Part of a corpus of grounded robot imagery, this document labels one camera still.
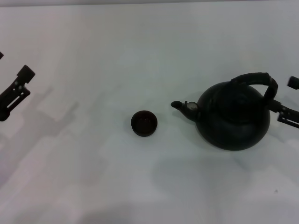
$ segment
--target kettle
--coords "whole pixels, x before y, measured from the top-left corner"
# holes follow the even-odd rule
[[[250,85],[268,86],[264,96]],[[298,89],[299,79],[291,77],[288,86]],[[299,112],[274,100],[278,84],[268,73],[249,73],[207,89],[198,102],[174,101],[171,106],[196,122],[212,145],[231,151],[254,146],[267,133],[270,111],[278,121],[299,128]]]

